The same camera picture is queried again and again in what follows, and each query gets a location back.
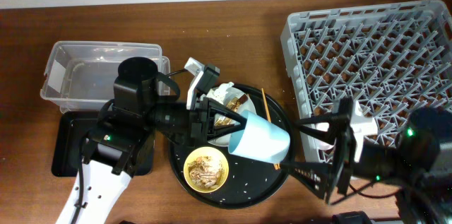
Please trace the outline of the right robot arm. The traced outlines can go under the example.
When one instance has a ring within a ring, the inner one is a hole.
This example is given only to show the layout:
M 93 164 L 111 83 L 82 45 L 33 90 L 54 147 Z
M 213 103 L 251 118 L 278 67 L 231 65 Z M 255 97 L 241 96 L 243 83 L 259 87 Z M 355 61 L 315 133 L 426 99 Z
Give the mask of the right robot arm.
M 395 139 L 395 148 L 364 142 L 378 131 L 374 120 L 359 113 L 352 98 L 333 111 L 299 119 L 295 127 L 307 136 L 334 145 L 332 163 L 285 161 L 293 176 L 319 199 L 339 204 L 375 184 L 396 186 L 394 193 L 403 223 L 451 222 L 451 113 L 422 107 L 410 113 Z

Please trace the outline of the gold foil wrapper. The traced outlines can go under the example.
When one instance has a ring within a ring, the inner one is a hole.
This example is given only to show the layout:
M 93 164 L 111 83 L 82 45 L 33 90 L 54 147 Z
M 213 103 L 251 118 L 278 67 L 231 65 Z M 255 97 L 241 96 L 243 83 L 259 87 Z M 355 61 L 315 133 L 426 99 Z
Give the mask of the gold foil wrapper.
M 227 104 L 226 108 L 232 110 L 233 112 L 237 112 L 237 110 L 248 100 L 248 96 L 243 94 L 240 98 L 233 97 Z M 219 116 L 215 119 L 215 126 L 226 126 L 230 125 L 233 122 L 231 118 Z

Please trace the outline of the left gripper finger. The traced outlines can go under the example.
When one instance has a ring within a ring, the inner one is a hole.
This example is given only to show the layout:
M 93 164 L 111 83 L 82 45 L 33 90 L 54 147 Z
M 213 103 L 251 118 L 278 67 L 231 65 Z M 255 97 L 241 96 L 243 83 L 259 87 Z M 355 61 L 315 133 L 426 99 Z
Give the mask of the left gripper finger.
M 247 119 L 237 114 L 236 112 L 226 108 L 226 106 L 220 104 L 218 101 L 208 98 L 208 119 L 210 122 L 215 121 L 215 116 L 220 115 L 231 120 L 238 122 L 240 125 L 245 125 Z
M 244 126 L 241 124 L 237 125 L 226 125 L 226 126 L 214 126 L 212 129 L 208 131 L 208 140 L 213 140 L 215 138 L 220 138 L 222 136 L 232 134 L 236 131 L 241 131 L 244 129 Z

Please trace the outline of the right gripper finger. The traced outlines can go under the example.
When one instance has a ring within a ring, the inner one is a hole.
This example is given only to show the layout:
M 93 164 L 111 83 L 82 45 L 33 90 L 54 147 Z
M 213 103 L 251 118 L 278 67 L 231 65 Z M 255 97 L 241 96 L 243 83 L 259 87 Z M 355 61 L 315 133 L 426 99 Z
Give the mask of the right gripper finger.
M 333 188 L 332 165 L 328 163 L 307 163 L 285 161 L 280 169 L 301 182 L 319 199 L 330 199 Z
M 322 132 L 319 130 L 316 130 L 313 125 L 318 123 L 327 122 L 330 124 L 332 121 L 332 115 L 331 114 L 322 114 L 319 116 L 309 117 L 309 118 L 303 118 L 298 119 L 294 122 L 294 126 L 299 129 L 300 132 L 303 134 L 306 134 L 308 136 L 311 136 L 315 139 L 320 138 L 321 136 L 325 136 L 324 141 L 327 143 L 334 143 L 334 135 L 333 132 L 328 129 L 328 131 Z

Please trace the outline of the food scraps pile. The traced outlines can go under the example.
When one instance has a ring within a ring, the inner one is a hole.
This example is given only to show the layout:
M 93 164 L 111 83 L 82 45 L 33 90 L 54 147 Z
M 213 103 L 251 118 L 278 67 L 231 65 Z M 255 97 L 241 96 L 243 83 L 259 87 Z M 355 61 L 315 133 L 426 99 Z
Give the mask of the food scraps pile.
M 219 187 L 224 168 L 222 163 L 211 156 L 199 156 L 188 163 L 191 181 L 202 189 L 216 189 Z

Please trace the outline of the yellow bowl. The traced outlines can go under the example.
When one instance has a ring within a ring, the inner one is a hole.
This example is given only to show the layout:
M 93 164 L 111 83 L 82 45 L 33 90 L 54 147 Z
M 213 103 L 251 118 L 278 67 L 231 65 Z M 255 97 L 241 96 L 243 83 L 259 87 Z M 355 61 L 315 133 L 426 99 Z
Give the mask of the yellow bowl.
M 193 150 L 184 162 L 186 183 L 199 193 L 217 191 L 229 176 L 229 163 L 225 155 L 213 147 Z

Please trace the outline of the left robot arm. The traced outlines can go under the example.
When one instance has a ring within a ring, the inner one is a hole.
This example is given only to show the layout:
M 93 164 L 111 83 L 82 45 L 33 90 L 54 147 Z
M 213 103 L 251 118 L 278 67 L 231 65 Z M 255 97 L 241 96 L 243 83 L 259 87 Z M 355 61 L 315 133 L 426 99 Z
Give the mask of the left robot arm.
M 175 144 L 197 147 L 246 126 L 246 118 L 211 98 L 179 101 L 179 86 L 145 57 L 120 63 L 114 97 L 80 139 L 78 174 L 58 223 L 104 223 L 159 131 Z

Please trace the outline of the blue cup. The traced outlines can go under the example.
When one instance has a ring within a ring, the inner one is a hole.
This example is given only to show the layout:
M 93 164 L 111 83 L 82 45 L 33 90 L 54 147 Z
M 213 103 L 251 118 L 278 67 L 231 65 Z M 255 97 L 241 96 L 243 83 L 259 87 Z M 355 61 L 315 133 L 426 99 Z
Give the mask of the blue cup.
M 265 163 L 282 162 L 290 148 L 290 135 L 263 117 L 242 112 L 246 126 L 231 134 L 228 153 Z

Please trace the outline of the pink cup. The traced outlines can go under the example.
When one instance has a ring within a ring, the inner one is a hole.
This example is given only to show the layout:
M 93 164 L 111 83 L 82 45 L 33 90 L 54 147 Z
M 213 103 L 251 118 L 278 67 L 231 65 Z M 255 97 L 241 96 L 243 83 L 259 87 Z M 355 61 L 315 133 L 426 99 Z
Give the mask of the pink cup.
M 323 123 L 318 123 L 315 125 L 315 129 L 322 131 L 322 132 L 327 132 L 329 128 L 329 123 L 327 122 L 323 122 Z M 327 143 L 324 141 L 325 136 L 321 136 L 320 138 L 316 139 L 316 146 L 319 150 L 323 150 L 323 151 L 327 151 L 327 150 L 331 150 L 334 147 L 334 143 Z

